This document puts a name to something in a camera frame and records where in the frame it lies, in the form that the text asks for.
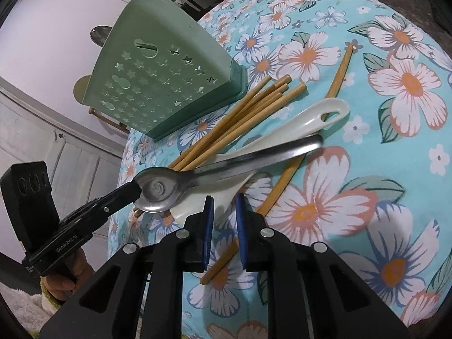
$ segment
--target floral tablecloth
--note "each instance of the floral tablecloth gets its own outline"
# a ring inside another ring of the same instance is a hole
[[[451,59],[377,0],[225,0],[199,24],[248,67],[251,87],[266,75],[287,73],[291,88],[299,80],[308,86],[307,96],[256,126],[238,146],[324,98],[346,46],[355,45],[338,94],[351,107],[347,123],[325,134],[322,156],[297,171],[266,220],[292,241],[326,241],[406,325],[433,315],[452,283]],[[145,167],[168,165],[228,109],[158,143],[132,130],[118,185]],[[282,169],[265,169],[246,184],[253,208]],[[170,214],[136,219],[131,208],[111,218],[109,256],[127,242],[157,243],[179,228]],[[235,234],[231,205],[215,221],[211,264]],[[199,284],[200,276],[184,276],[184,335],[266,338],[265,274],[243,271],[235,257],[208,285]]]

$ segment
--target white serving spoon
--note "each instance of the white serving spoon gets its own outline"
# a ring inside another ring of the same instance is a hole
[[[349,112],[349,105],[342,99],[323,99],[252,143],[234,152],[212,156],[203,165],[220,162],[288,141],[301,139],[342,120]],[[337,115],[326,121],[322,121],[321,117],[326,113],[337,113]],[[188,216],[203,211],[206,196],[211,195],[215,205],[215,216],[221,216],[226,212],[236,193],[256,172],[241,174],[188,190],[178,204],[171,208],[171,215],[179,225],[184,225]]]

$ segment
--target stainless steel spoon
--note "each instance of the stainless steel spoon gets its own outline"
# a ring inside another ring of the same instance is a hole
[[[134,177],[142,189],[134,204],[148,213],[163,212],[175,205],[189,188],[258,170],[318,149],[322,144],[322,136],[315,134],[191,171],[178,172],[165,167],[146,168]]]

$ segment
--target green plastic holder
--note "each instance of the green plastic holder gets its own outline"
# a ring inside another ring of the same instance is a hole
[[[241,99],[246,68],[171,0],[131,0],[82,103],[155,141]]]

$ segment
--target wooden chopstick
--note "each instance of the wooden chopstick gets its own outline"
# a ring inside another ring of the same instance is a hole
[[[237,123],[238,121],[241,121],[244,117],[249,116],[249,114],[253,111],[255,111],[256,108],[261,107],[264,108],[268,106],[270,103],[273,103],[274,100],[272,98],[275,97],[276,93],[283,93],[286,90],[289,89],[289,86],[285,83],[283,83],[280,87],[278,87],[275,91],[271,92],[267,96],[263,97],[260,101],[256,102],[255,105],[248,107],[246,105],[238,114],[236,117],[234,117],[234,122]]]
[[[292,78],[290,77],[289,74],[284,75],[282,78],[275,81],[268,88],[266,88],[262,92],[256,94],[256,96],[253,99],[251,99],[245,107],[243,107],[241,112],[247,111],[249,108],[254,106],[257,102],[263,100],[266,96],[268,96],[272,92],[276,91],[277,89],[282,88],[282,86],[284,84],[289,84],[291,81],[292,81]]]
[[[325,98],[333,98],[336,97],[339,93],[342,82],[344,81],[345,74],[347,72],[347,68],[350,63],[350,59],[352,57],[354,45],[349,44],[345,51],[345,54],[342,58],[342,61],[338,67],[338,71],[334,76],[333,82],[329,87],[329,90],[325,96]],[[324,114],[321,118],[324,121],[328,114]],[[267,195],[262,205],[257,209],[257,213],[261,214],[263,217],[266,217],[268,212],[272,209],[273,205],[275,205],[276,201],[281,197],[283,191],[286,189],[290,180],[292,179],[295,172],[300,167],[301,163],[305,159],[305,155],[301,155],[296,158],[292,158],[288,165],[286,166],[284,172],[281,174],[281,177],[276,182],[272,191]],[[237,239],[235,239],[231,245],[221,254],[219,259],[210,267],[209,270],[201,277],[200,283],[203,285],[208,284],[226,264],[236,255],[239,251],[239,244]]]
[[[212,147],[207,149],[204,153],[202,153],[200,156],[198,156],[195,160],[193,160],[191,163],[189,163],[187,166],[185,166],[182,170],[192,170],[193,168],[196,168],[201,163],[205,162],[207,159],[215,155],[217,152],[219,152],[221,149],[223,149],[226,145],[228,145],[231,141],[238,138],[240,135],[243,135],[245,132],[247,132],[249,129],[256,126],[258,123],[262,122],[265,118],[275,113],[278,109],[288,104],[290,101],[295,99],[297,96],[299,96],[301,93],[305,92],[307,89],[306,84],[302,83],[298,85],[297,87],[290,90],[287,94],[283,95],[281,98],[277,99],[275,102],[270,104],[270,106],[263,109],[259,114],[254,116],[253,118],[249,119],[247,122],[245,122],[242,126],[237,128],[236,130],[232,131],[228,136],[224,137],[223,140],[219,141],[218,143],[214,144]]]
[[[265,78],[263,78],[259,83],[256,84],[256,86],[254,86],[252,89],[250,89],[248,91],[248,93],[242,98],[240,99],[240,101],[234,106],[232,107],[232,110],[226,114],[226,116],[224,116],[216,125],[215,127],[209,131],[205,136],[203,136],[199,141],[197,141],[196,143],[194,143],[193,145],[191,145],[191,147],[187,148],[186,150],[184,150],[179,157],[177,157],[174,161],[172,161],[168,168],[174,169],[175,165],[177,165],[179,162],[181,162],[183,159],[185,159],[185,157],[196,147],[199,146],[199,142],[203,141],[204,143],[207,142],[207,140],[210,139],[210,137],[212,137],[212,135],[210,135],[209,137],[207,137],[210,133],[212,133],[212,131],[215,130],[216,127],[218,127],[219,125],[223,126],[225,123],[227,123],[227,121],[229,121],[229,119],[231,119],[233,116],[235,116],[237,113],[240,112],[240,110],[256,95],[258,94],[262,88],[271,80],[272,78],[269,76],[266,76]]]
[[[250,113],[248,113],[245,117],[241,118],[240,120],[238,120],[237,123],[235,123],[234,125],[232,125],[232,127],[227,130],[223,135],[221,135],[221,137],[214,143],[218,143],[220,141],[222,141],[226,136],[228,136],[232,131],[235,131],[236,129],[238,129],[240,126],[242,126],[244,123],[246,123],[248,120],[250,120],[251,118],[253,118],[254,116],[256,116],[257,114],[259,114],[263,109],[265,109],[266,107],[268,107],[269,105],[271,105],[273,102],[277,101],[279,98],[281,98],[283,95],[281,94],[281,92],[279,92],[279,90],[274,91],[272,94],[268,95],[264,100],[262,104],[259,104],[256,106],[256,108],[254,108],[254,110],[252,110]]]
[[[219,138],[219,136],[224,132],[225,128],[231,123],[232,119],[241,111],[243,107],[256,95],[260,92],[260,90],[270,81],[270,77],[266,76],[262,81],[260,81],[255,87],[253,87],[235,106],[232,107],[232,110],[229,111],[216,125],[210,130],[205,136],[203,136],[200,140],[198,140],[194,145],[192,145],[189,149],[191,149],[184,155],[182,153],[178,158],[181,158],[176,165],[173,165],[172,168],[176,171],[180,171],[184,168],[188,163],[190,163],[193,159],[196,158],[198,154],[202,152],[204,148],[206,148],[210,143]]]

